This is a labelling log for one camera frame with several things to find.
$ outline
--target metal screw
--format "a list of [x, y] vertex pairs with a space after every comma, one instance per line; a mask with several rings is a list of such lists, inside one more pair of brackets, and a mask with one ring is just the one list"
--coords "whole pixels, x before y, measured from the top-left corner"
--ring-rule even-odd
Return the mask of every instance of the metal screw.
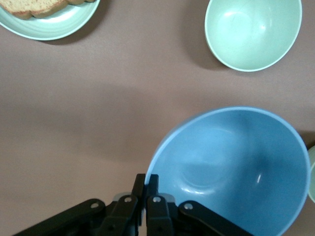
[[132, 198], [131, 197], [126, 197], [125, 198], [125, 203], [130, 203], [132, 201]]
[[93, 203], [93, 204], [91, 205], [91, 208], [98, 208], [98, 206], [99, 206], [98, 203]]
[[193, 206], [192, 206], [192, 204], [190, 204], [190, 203], [186, 203], [186, 204], [184, 205], [184, 208], [185, 208], [186, 210], [192, 210], [192, 209], [193, 209]]
[[161, 201], [161, 198], [160, 198], [160, 197], [154, 197], [154, 198], [152, 199], [152, 201], [153, 201], [154, 203], [159, 203], [159, 202]]

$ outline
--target plate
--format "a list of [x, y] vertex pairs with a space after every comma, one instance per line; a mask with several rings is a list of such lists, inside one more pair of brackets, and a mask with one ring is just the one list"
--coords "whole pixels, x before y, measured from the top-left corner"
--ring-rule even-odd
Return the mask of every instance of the plate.
[[0, 7], [0, 25], [9, 31], [34, 40], [56, 40], [78, 31], [95, 13], [100, 0], [68, 5], [59, 12], [37, 19], [21, 20]]

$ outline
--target bowl rim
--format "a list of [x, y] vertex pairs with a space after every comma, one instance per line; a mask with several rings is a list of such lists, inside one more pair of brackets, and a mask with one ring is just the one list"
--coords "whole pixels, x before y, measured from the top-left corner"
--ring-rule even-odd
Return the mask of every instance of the bowl rim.
[[177, 126], [175, 126], [160, 142], [159, 146], [157, 147], [152, 160], [149, 164], [149, 168], [147, 170], [146, 173], [146, 177], [145, 177], [145, 185], [148, 185], [149, 183], [149, 179], [152, 173], [152, 170], [156, 164], [156, 162], [158, 161], [158, 158], [160, 157], [160, 154], [163, 152], [163, 150], [165, 149], [165, 147], [185, 128], [187, 128], [188, 126], [190, 126], [191, 124], [204, 119], [208, 116], [212, 116], [215, 114], [219, 114], [219, 113], [224, 113], [224, 112], [234, 112], [234, 111], [249, 111], [249, 112], [255, 112], [255, 113], [260, 113], [266, 116], [269, 116], [277, 121], [279, 121], [283, 126], [285, 126], [290, 132], [291, 134], [293, 134], [294, 138], [296, 139], [296, 141], [298, 142], [302, 152], [303, 152], [303, 156], [304, 156], [304, 161], [305, 161], [305, 167], [306, 167], [306, 182], [305, 182], [305, 188], [302, 194], [302, 198], [300, 199], [300, 203], [295, 211], [295, 213], [292, 215], [291, 219], [286, 223], [286, 226], [283, 227], [280, 232], [277, 234], [278, 236], [281, 236], [282, 234], [284, 234], [285, 231], [287, 231], [287, 229], [293, 224], [293, 222], [296, 220], [297, 216], [300, 214], [306, 198], [308, 196], [308, 192], [309, 192], [309, 187], [310, 187], [310, 179], [311, 179], [311, 169], [310, 169], [310, 159], [309, 159], [309, 155], [308, 155], [308, 151], [306, 148], [306, 145], [303, 141], [303, 139], [301, 138], [301, 136], [298, 134], [298, 132], [294, 129], [294, 127], [289, 124], [286, 120], [284, 120], [282, 117], [280, 117], [279, 115], [276, 115], [268, 110], [262, 109], [262, 108], [258, 108], [258, 107], [250, 107], [250, 106], [231, 106], [231, 107], [223, 107], [223, 108], [218, 108], [218, 109], [214, 109], [214, 110], [208, 110], [205, 112], [201, 112], [197, 115], [192, 116], [191, 118], [188, 118], [186, 120], [184, 120], [183, 122], [181, 122], [180, 124], [178, 124]]
[[238, 68], [238, 67], [235, 67], [227, 62], [225, 62], [220, 56], [219, 54], [216, 53], [216, 50], [214, 49], [214, 47], [212, 46], [211, 44], [211, 41], [209, 39], [209, 33], [208, 33], [208, 18], [209, 18], [209, 12], [210, 12], [210, 8], [211, 8], [211, 5], [212, 3], [214, 2], [215, 0], [210, 0], [209, 4], [208, 4], [208, 7], [207, 7], [207, 10], [206, 10], [206, 15], [205, 15], [205, 23], [204, 23], [204, 30], [205, 30], [205, 37], [206, 37], [206, 42], [207, 42], [207, 45], [210, 49], [210, 51], [212, 52], [212, 54], [224, 65], [226, 65], [227, 67], [229, 68], [232, 68], [234, 70], [238, 70], [238, 71], [242, 71], [242, 72], [254, 72], [254, 71], [259, 71], [259, 70], [263, 70], [263, 69], [266, 69], [272, 65], [274, 65], [275, 63], [277, 63], [278, 61], [280, 61], [287, 53], [288, 51], [292, 48], [293, 44], [295, 43], [296, 39], [297, 39], [297, 36], [299, 34], [299, 31], [301, 29], [301, 25], [302, 25], [302, 15], [303, 15], [303, 8], [302, 8], [302, 1], [301, 0], [296, 0], [298, 1], [299, 3], [299, 24], [298, 24], [298, 28], [297, 28], [297, 31], [295, 33], [295, 36], [293, 37], [292, 39], [292, 42], [291, 44], [289, 45], [289, 47], [286, 49], [286, 51], [280, 56], [278, 57], [275, 61], [273, 61], [272, 63], [268, 64], [268, 65], [265, 65], [265, 66], [262, 66], [262, 67], [259, 67], [259, 68], [256, 68], [256, 69], [242, 69], [242, 68]]

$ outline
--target plate rim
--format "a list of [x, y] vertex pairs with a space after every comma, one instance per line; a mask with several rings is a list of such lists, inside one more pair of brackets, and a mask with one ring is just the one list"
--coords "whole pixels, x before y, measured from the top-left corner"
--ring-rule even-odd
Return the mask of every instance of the plate rim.
[[82, 28], [89, 20], [90, 18], [94, 15], [94, 13], [96, 12], [98, 6], [99, 6], [99, 3], [100, 3], [100, 0], [95, 0], [95, 2], [90, 2], [92, 4], [94, 4], [94, 7], [92, 8], [91, 12], [89, 13], [89, 15], [87, 16], [87, 18], [85, 18], [82, 23], [75, 27], [74, 29], [70, 30], [69, 32], [67, 33], [63, 33], [61, 35], [58, 35], [58, 36], [54, 36], [54, 37], [34, 37], [34, 36], [31, 36], [31, 35], [27, 35], [27, 34], [24, 34], [24, 33], [20, 33], [16, 30], [13, 30], [12, 28], [8, 27], [6, 24], [4, 24], [1, 20], [0, 20], [0, 25], [3, 26], [5, 29], [11, 31], [12, 33], [14, 34], [17, 34], [21, 37], [24, 37], [24, 38], [29, 38], [29, 39], [33, 39], [33, 40], [38, 40], [38, 41], [52, 41], [52, 40], [57, 40], [57, 39], [61, 39], [61, 38], [65, 38], [75, 32], [77, 32], [80, 28]]

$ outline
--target table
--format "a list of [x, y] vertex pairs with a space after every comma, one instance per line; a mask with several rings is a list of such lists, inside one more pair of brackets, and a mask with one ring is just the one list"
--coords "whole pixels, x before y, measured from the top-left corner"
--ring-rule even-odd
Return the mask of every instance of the table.
[[[205, 110], [261, 107], [313, 146], [315, 1], [302, 3], [293, 47], [258, 72], [211, 54], [208, 0], [102, 0], [82, 29], [55, 41], [0, 27], [1, 235], [130, 191], [162, 138]], [[313, 235], [314, 217], [307, 198], [285, 236]]]

